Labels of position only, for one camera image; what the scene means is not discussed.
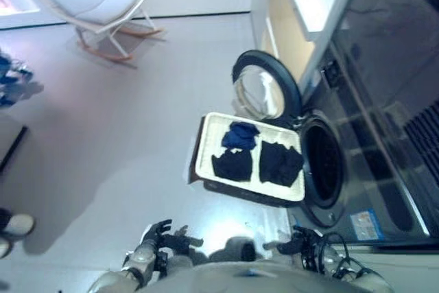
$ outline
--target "tiled floor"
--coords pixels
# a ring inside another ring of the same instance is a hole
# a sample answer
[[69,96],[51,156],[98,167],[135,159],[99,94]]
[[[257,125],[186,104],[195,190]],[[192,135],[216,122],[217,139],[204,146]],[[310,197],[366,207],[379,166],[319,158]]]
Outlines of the tiled floor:
[[283,209],[188,186],[200,118],[233,114],[230,73],[254,47],[248,15],[162,19],[134,66],[83,54],[68,25],[0,32],[44,91],[6,113],[29,126],[0,182],[0,205],[36,216],[36,230],[0,261],[0,290],[85,292],[117,270],[145,226],[165,218],[203,237],[202,252],[236,235],[288,231]]

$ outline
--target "white sneaker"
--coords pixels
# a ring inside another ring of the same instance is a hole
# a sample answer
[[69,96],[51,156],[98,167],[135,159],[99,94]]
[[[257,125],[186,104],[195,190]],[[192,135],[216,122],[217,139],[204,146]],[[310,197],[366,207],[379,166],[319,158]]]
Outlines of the white sneaker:
[[11,251],[11,243],[3,237],[0,237],[0,259],[5,257]]
[[32,231],[35,219],[28,214],[16,214],[11,217],[3,232],[13,236],[26,236]]

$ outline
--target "black cable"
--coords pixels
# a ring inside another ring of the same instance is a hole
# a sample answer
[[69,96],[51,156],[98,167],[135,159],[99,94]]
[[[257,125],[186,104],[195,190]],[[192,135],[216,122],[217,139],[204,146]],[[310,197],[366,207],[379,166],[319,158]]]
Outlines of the black cable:
[[351,258],[349,257],[348,246],[346,245],[346,242],[344,241],[344,238],[339,233],[336,233],[336,232],[326,233],[326,234],[323,235],[321,243],[319,244],[320,250],[318,251],[318,271],[319,271],[320,274],[324,274],[324,264],[323,264],[324,247],[326,245],[328,245],[329,238],[332,237],[332,236],[339,237],[341,243],[343,244],[345,258],[343,258],[342,261],[348,262],[349,265],[351,264],[350,263]]
[[[372,270],[372,269],[370,269],[370,268],[367,268],[367,267],[363,266],[363,264],[362,264],[360,261],[354,259],[353,257],[349,257],[349,261],[352,261],[353,263],[357,264],[357,265],[361,268],[361,269],[357,272],[355,278],[360,278],[361,276],[363,276],[363,275],[365,275],[365,274],[375,274],[375,275],[377,275],[378,277],[380,277],[380,278],[382,278],[383,280],[385,280],[385,279],[384,279],[384,278],[383,278],[378,272],[376,272],[376,271],[374,271],[374,270]],[[339,273],[341,272],[341,270],[342,270],[342,266],[343,266],[343,263],[345,263],[345,262],[347,262],[347,258],[343,258],[343,259],[339,262],[338,267],[337,267],[337,270],[335,271],[335,274],[333,275],[333,277],[336,277],[337,274],[339,274]]]

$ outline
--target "wooden rocker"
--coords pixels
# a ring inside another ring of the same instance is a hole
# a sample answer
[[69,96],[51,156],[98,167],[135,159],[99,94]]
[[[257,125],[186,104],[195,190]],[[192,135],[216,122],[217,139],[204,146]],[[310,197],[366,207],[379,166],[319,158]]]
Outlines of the wooden rocker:
[[[132,59],[115,34],[121,32],[139,38],[148,38],[162,31],[157,29],[152,19],[143,7],[145,0],[41,0],[47,4],[55,15],[75,26],[78,34],[79,46],[93,54],[107,60],[119,62]],[[142,14],[146,25],[133,23],[132,19]],[[130,29],[126,23],[143,27],[143,31]],[[108,38],[115,46],[120,56],[107,54],[91,47],[84,37],[84,33]]]

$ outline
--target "folded black garment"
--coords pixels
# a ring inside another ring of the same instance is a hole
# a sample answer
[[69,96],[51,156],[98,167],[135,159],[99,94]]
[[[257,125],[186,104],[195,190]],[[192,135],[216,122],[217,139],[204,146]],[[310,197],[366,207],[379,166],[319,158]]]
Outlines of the folded black garment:
[[258,134],[255,125],[234,121],[230,124],[230,131],[224,135],[221,144],[230,149],[251,150],[256,146],[254,137]]
[[259,178],[261,182],[271,182],[291,187],[303,167],[303,157],[293,147],[287,149],[278,143],[262,141],[259,160]]
[[212,156],[213,171],[220,178],[234,181],[250,181],[252,176],[252,155],[249,150],[231,152],[226,150],[219,158]]

